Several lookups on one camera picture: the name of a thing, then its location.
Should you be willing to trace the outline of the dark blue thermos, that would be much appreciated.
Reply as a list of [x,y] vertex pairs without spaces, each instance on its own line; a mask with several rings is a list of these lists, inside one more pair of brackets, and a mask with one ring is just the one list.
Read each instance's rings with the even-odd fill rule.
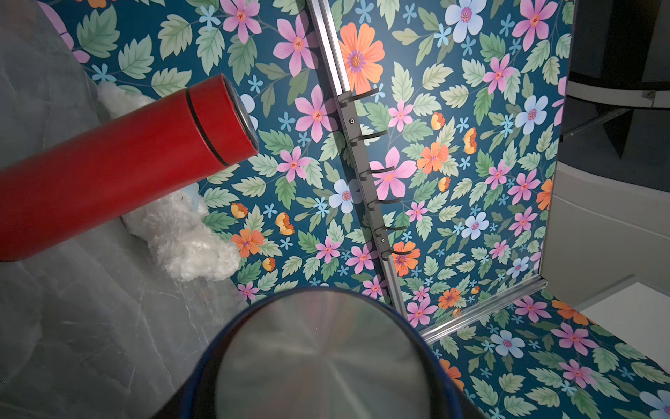
[[394,309],[301,288],[237,314],[186,381],[179,418],[460,418],[455,384]]

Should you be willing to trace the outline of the red thermos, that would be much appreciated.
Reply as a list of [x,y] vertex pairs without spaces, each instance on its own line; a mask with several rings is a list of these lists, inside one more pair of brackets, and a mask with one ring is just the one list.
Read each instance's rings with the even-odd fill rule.
[[1,259],[29,258],[258,150],[226,77],[180,90],[3,169]]

